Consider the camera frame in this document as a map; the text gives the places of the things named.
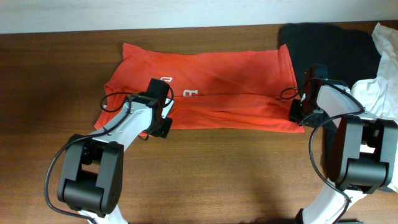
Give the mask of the red t-shirt white print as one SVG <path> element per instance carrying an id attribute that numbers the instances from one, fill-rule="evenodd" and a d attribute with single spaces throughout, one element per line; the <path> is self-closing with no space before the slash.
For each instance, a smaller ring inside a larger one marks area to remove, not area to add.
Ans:
<path id="1" fill-rule="evenodd" d="M 174 91 L 174 129 L 254 129 L 302 133 L 289 121 L 290 100 L 280 93 L 297 81 L 286 45 L 276 50 L 166 54 L 123 45 L 123 60 L 105 84 L 106 111 L 95 128 L 115 117 L 124 93 L 145 91 L 151 79 Z"/>

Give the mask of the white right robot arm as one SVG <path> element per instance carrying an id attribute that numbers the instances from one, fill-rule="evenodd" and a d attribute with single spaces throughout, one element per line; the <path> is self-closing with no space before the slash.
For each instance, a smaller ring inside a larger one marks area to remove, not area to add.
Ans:
<path id="1" fill-rule="evenodd" d="M 325 183 L 317 198 L 299 210 L 294 222 L 339 223 L 348 209 L 377 190 L 397 192 L 397 123 L 369 112 L 343 81 L 330 79 L 324 65 L 312 65 L 293 95 L 289 119 L 313 128 L 308 143 L 312 166 Z M 313 156 L 313 139 L 326 125 L 336 126 L 322 175 Z"/>

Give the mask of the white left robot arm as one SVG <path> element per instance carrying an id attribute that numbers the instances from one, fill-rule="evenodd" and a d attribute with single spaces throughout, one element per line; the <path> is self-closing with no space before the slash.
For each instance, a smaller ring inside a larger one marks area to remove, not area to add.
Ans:
<path id="1" fill-rule="evenodd" d="M 60 154 L 64 154 L 57 198 L 68 205 L 64 214 L 89 223 L 125 223 L 118 202 L 123 187 L 124 152 L 144 133 L 166 138 L 174 105 L 170 85 L 151 79 L 147 90 L 125 92 L 116 116 L 89 135 L 75 134 Z"/>

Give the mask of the black garment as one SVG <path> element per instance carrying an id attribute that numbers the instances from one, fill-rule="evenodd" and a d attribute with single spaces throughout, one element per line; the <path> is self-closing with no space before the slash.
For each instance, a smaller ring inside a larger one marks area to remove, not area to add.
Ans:
<path id="1" fill-rule="evenodd" d="M 286 24 L 279 29 L 278 45 L 287 46 L 297 82 L 288 95 L 302 89 L 312 65 L 326 66 L 328 78 L 352 88 L 359 80 L 376 78 L 381 60 L 369 33 L 329 24 Z"/>

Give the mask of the white garment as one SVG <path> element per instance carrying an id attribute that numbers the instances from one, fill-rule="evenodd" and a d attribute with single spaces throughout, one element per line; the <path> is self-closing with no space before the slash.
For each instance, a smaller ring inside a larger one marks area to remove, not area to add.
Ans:
<path id="1" fill-rule="evenodd" d="M 351 89 L 365 108 L 359 117 L 366 123 L 354 169 L 367 193 L 397 192 L 397 30 L 377 24 L 371 37 L 381 55 L 377 76 Z"/>

